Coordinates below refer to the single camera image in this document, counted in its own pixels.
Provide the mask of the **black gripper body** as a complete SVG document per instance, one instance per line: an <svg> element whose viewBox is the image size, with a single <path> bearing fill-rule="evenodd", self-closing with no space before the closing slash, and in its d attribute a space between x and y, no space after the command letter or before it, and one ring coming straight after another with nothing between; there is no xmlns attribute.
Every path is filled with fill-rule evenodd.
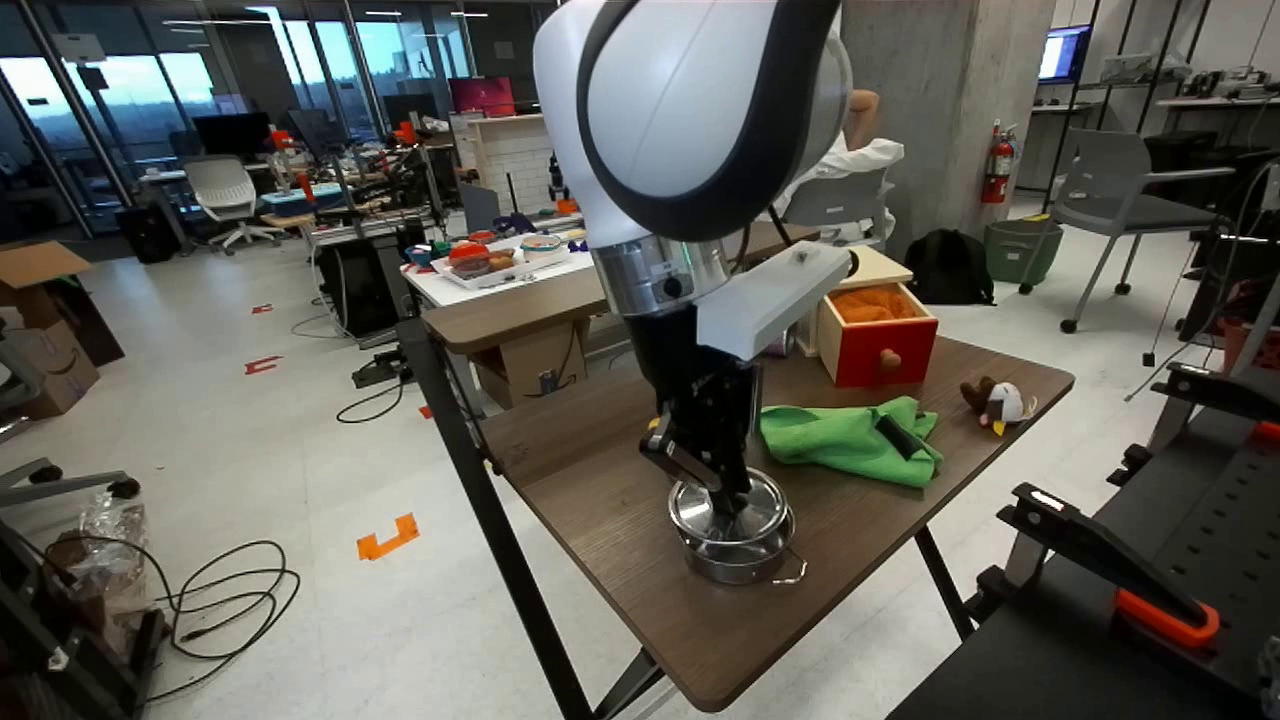
<svg viewBox="0 0 1280 720"><path fill-rule="evenodd" d="M642 434L640 450L675 463L675 448L707 473L738 473L747 425L755 408L755 362L697 338L697 307L658 316L628 316L630 348L656 392L658 434Z"/></svg>

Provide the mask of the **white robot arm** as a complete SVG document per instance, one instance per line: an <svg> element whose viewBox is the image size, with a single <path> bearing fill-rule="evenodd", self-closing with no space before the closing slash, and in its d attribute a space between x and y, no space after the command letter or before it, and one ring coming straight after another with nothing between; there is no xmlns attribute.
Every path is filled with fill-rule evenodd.
<svg viewBox="0 0 1280 720"><path fill-rule="evenodd" d="M723 514L747 499L755 357L851 260L795 244L728 274L675 253L747 229L832 144L851 88L836 11L840 0L561 0L533 42L553 150L656 392L642 450Z"/></svg>

